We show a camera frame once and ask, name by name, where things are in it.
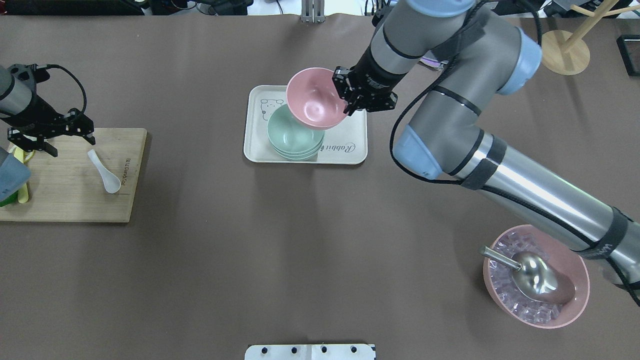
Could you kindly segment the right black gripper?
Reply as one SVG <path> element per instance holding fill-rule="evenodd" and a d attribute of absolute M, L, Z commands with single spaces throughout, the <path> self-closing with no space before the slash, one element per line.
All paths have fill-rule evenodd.
<path fill-rule="evenodd" d="M 346 105 L 343 113 L 352 116 L 354 112 L 381 112 L 395 109 L 398 96 L 392 91 L 377 91 L 359 82 L 356 72 L 342 66 L 333 72 L 333 84 L 341 100 Z"/>

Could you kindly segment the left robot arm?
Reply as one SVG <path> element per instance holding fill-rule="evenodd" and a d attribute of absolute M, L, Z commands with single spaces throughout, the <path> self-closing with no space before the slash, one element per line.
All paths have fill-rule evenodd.
<path fill-rule="evenodd" d="M 37 85 L 50 79 L 50 69 L 64 71 L 73 79 L 82 94 L 82 109 L 57 112 L 37 93 Z M 1 120 L 9 128 L 7 139 L 25 152 L 41 151 L 57 157 L 58 150 L 48 139 L 59 136 L 81 137 L 92 146 L 94 123 L 85 114 L 87 94 L 78 78 L 59 64 L 12 64 L 0 69 Z"/>

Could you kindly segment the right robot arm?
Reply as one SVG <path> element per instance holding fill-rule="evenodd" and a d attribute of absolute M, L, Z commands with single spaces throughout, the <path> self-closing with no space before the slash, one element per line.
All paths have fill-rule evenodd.
<path fill-rule="evenodd" d="M 421 57 L 446 62 L 414 99 L 419 108 L 390 155 L 410 176 L 478 191 L 599 262 L 608 279 L 639 301 L 639 224 L 477 126 L 496 94 L 533 77 L 541 45 L 475 0 L 399 0 L 375 14 L 375 32 L 350 68 L 332 71 L 343 112 L 391 110 L 393 89 Z"/>

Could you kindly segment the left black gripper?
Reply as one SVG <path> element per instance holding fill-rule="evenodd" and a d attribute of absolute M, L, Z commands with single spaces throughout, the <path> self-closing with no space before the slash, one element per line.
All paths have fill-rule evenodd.
<path fill-rule="evenodd" d="M 7 138 L 12 144 L 35 146 L 36 150 L 48 153 L 54 158 L 58 156 L 58 150 L 45 139 L 77 136 L 82 137 L 91 146 L 96 145 L 93 121 L 77 108 L 70 109 L 65 115 L 55 112 L 51 120 L 39 117 L 29 120 L 25 115 L 7 116 L 7 124 L 10 127 Z"/>

